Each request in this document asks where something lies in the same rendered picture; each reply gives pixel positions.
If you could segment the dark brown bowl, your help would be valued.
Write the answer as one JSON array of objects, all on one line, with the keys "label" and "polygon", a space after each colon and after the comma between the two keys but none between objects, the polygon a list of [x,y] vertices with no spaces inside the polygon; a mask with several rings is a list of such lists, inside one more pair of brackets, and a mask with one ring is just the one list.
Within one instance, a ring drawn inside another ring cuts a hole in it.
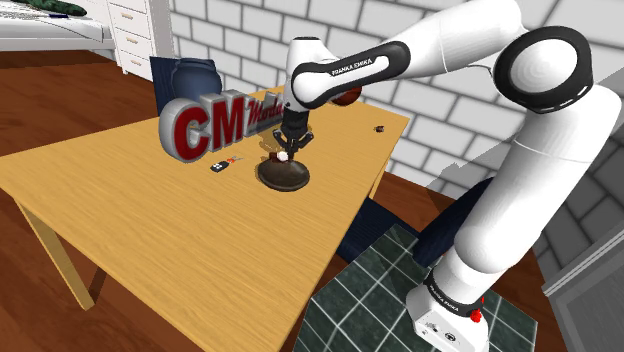
[{"label": "dark brown bowl", "polygon": [[263,184],[281,192],[301,189],[310,180],[307,167],[295,160],[286,162],[265,160],[258,165],[257,173]]}]

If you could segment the green tiled robot stand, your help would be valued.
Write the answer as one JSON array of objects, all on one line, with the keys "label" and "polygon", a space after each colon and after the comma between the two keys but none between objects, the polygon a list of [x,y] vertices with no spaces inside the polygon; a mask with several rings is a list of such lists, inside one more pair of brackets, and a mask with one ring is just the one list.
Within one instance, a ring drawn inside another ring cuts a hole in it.
[{"label": "green tiled robot stand", "polygon": [[395,224],[309,301],[292,352],[441,352],[410,326],[408,291],[430,269]]}]

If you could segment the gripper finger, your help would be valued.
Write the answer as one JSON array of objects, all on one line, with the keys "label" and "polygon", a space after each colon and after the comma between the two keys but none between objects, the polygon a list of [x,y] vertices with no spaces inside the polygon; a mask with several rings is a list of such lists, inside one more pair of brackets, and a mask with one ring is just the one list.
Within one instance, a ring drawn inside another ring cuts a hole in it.
[{"label": "gripper finger", "polygon": [[283,136],[280,129],[274,129],[272,131],[274,139],[278,142],[279,146],[284,150],[288,159],[292,159],[294,152],[294,140]]},{"label": "gripper finger", "polygon": [[294,154],[300,149],[304,148],[312,139],[314,135],[311,131],[307,131],[301,138],[291,140],[291,158],[294,158]]}]

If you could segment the wooden table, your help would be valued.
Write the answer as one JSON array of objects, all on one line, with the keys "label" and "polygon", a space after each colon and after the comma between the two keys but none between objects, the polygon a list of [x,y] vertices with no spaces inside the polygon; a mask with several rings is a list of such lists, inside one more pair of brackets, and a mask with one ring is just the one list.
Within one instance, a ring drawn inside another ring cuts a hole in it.
[{"label": "wooden table", "polygon": [[311,178],[296,192],[256,178],[260,136],[184,164],[164,152],[156,119],[0,157],[0,189],[81,307],[93,299],[67,246],[203,350],[278,352],[407,125],[361,102],[310,122],[300,159]]}]

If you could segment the red-brown round bowl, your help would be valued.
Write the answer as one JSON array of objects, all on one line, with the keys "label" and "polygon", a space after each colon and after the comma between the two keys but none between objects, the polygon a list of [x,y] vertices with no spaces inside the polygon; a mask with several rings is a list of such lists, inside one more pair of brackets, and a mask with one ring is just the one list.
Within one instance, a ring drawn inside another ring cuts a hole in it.
[{"label": "red-brown round bowl", "polygon": [[337,106],[348,106],[359,99],[361,92],[362,87],[355,87],[337,94],[332,97],[329,102]]}]

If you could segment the white chest of drawers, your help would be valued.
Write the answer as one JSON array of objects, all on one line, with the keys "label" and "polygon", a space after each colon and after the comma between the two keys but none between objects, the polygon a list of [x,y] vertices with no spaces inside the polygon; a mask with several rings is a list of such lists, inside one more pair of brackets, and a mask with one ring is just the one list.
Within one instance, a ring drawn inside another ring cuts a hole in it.
[{"label": "white chest of drawers", "polygon": [[124,74],[152,81],[150,58],[172,58],[169,0],[106,0],[116,60]]}]

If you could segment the black key fob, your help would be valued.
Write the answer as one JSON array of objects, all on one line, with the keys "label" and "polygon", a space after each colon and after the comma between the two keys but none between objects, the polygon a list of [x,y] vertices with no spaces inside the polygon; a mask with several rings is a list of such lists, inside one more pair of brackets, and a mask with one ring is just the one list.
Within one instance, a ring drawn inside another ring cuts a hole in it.
[{"label": "black key fob", "polygon": [[215,173],[219,173],[222,172],[223,170],[227,169],[231,164],[239,161],[240,158],[237,156],[232,156],[230,158],[227,158],[225,160],[219,161],[217,163],[214,163],[211,167],[210,170],[215,172]]}]

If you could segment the grey cabinet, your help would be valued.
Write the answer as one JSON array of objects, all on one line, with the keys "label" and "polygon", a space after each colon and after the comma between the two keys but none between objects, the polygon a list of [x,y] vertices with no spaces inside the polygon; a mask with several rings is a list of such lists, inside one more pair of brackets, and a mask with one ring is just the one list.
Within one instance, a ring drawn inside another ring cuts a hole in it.
[{"label": "grey cabinet", "polygon": [[567,352],[624,352],[624,221],[542,289]]}]

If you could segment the red and grey letter sign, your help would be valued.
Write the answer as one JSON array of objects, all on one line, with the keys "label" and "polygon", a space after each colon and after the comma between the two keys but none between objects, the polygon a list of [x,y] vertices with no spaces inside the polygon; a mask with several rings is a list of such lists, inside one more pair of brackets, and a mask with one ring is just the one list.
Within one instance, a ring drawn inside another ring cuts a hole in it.
[{"label": "red and grey letter sign", "polygon": [[237,90],[203,94],[197,101],[176,98],[160,113],[159,139],[167,154],[192,163],[279,124],[283,111],[281,93],[268,92],[261,100]]}]

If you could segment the white bed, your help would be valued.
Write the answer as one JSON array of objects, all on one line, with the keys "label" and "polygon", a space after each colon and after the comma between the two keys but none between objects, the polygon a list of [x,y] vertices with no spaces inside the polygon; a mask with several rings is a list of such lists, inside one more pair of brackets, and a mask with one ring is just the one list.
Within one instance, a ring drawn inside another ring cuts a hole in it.
[{"label": "white bed", "polygon": [[62,1],[84,8],[87,14],[56,15],[0,0],[0,52],[115,49],[105,0]]}]

